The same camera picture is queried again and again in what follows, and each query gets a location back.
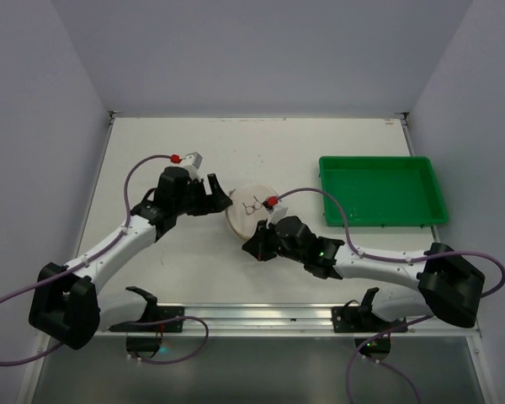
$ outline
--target white wall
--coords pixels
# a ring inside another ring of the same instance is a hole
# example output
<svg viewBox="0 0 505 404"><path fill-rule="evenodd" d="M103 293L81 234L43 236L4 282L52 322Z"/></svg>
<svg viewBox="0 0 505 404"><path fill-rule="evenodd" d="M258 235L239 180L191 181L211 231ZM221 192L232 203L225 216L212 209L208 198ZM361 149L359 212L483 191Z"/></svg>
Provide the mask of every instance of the white wall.
<svg viewBox="0 0 505 404"><path fill-rule="evenodd" d="M108 109L392 115L470 0L53 0Z"/></svg>
<svg viewBox="0 0 505 404"><path fill-rule="evenodd" d="M107 124L52 5L0 0L0 296L71 257ZM32 349L30 300L0 307L0 359ZM0 404L23 372L0 368Z"/></svg>
<svg viewBox="0 0 505 404"><path fill-rule="evenodd" d="M410 117L449 208L442 238L505 263L505 0L473 2ZM480 323L505 403L505 287L481 303Z"/></svg>

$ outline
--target glass panel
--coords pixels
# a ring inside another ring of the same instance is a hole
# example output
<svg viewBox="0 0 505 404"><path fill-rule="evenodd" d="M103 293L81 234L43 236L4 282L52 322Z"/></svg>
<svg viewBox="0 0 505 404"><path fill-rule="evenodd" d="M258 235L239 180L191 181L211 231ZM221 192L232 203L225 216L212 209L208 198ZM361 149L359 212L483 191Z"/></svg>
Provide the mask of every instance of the glass panel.
<svg viewBox="0 0 505 404"><path fill-rule="evenodd" d="M165 337L156 358L186 354L198 338ZM137 365L125 359L125 339L95 338L52 354L34 404L67 403L344 403L350 338L212 338L181 364ZM483 403L465 338L394 338L390 364L409 375L423 402ZM409 385L388 369L358 359L352 373L361 403L415 402Z"/></svg>

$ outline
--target red connector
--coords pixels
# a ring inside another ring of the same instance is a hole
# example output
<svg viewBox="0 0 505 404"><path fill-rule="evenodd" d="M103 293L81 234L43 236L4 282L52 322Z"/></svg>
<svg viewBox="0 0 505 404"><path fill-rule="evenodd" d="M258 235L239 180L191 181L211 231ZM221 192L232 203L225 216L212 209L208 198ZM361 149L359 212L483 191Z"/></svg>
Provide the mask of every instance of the red connector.
<svg viewBox="0 0 505 404"><path fill-rule="evenodd" d="M182 158L180 156L178 156L177 154L172 154L170 156L170 162L173 162L174 164L178 164L181 161L182 161Z"/></svg>
<svg viewBox="0 0 505 404"><path fill-rule="evenodd" d="M268 209L272 209L276 204L278 204L278 202L279 198L277 198L276 196L270 196L265 200L263 205Z"/></svg>

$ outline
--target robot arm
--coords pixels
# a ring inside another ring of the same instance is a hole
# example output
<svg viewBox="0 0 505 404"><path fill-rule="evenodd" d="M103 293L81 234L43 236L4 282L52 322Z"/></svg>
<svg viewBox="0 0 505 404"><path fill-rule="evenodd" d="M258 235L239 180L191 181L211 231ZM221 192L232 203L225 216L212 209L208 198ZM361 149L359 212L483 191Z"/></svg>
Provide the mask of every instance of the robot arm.
<svg viewBox="0 0 505 404"><path fill-rule="evenodd" d="M128 221L81 257L63 266L49 263L41 269L38 281L82 265L78 271L35 290L29 323L70 348L79 349L97 330L121 322L160 320L157 298L144 290L129 287L102 298L98 294L130 259L172 229L178 216L218 213L231 205L214 174L207 177L206 193L197 172L201 160L200 154L193 153L177 166L166 167L157 187L131 210ZM89 262L88 258L96 254L98 258Z"/></svg>
<svg viewBox="0 0 505 404"><path fill-rule="evenodd" d="M348 313L343 313L347 322L375 331L406 316L434 314L457 327L475 325L483 273L462 257L412 262L412 258L453 251L450 247L435 242L427 251L416 252L366 248L368 254L406 261L381 262L355 253L342 240L317 237L297 216L281 219L283 215L281 208L273 209L242 249L258 261L280 256L303 263L306 271L321 279L366 278L392 284L368 290L357 310L348 307Z"/></svg>

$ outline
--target plastic tray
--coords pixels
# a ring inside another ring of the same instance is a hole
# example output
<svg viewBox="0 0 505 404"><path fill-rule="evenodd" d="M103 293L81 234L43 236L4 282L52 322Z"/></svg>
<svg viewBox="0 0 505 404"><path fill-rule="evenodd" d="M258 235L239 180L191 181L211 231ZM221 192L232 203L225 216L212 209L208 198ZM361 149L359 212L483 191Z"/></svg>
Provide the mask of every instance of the plastic tray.
<svg viewBox="0 0 505 404"><path fill-rule="evenodd" d="M448 220L426 157L321 157L320 177L351 226L431 226ZM324 211L328 226L343 226L328 198Z"/></svg>

